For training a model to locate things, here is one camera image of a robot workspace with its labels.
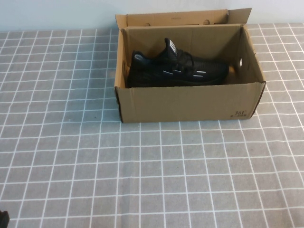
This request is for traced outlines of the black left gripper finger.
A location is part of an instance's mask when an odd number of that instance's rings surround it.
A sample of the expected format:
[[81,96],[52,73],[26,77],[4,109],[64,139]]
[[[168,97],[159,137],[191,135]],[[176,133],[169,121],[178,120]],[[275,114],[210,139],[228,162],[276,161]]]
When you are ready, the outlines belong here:
[[10,217],[7,211],[0,211],[0,228],[7,228],[9,219]]

